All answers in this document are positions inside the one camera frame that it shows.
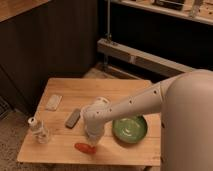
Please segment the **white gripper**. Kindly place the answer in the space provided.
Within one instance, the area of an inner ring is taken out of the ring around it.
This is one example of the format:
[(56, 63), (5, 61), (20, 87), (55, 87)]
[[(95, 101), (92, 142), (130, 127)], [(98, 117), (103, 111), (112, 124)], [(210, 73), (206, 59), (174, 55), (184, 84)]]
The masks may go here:
[(104, 134), (104, 126), (101, 124), (90, 125), (87, 124), (85, 126), (85, 131), (90, 139), (87, 139), (88, 144), (92, 147), (97, 146), (101, 137)]

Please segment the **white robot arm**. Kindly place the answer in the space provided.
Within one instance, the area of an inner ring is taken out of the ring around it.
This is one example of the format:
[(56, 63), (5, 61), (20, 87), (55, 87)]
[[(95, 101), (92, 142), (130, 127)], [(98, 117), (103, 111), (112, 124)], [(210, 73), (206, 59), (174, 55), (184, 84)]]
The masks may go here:
[(182, 73), (81, 111), (91, 140), (101, 139), (109, 121), (155, 113), (161, 115), (161, 171), (213, 171), (213, 71)]

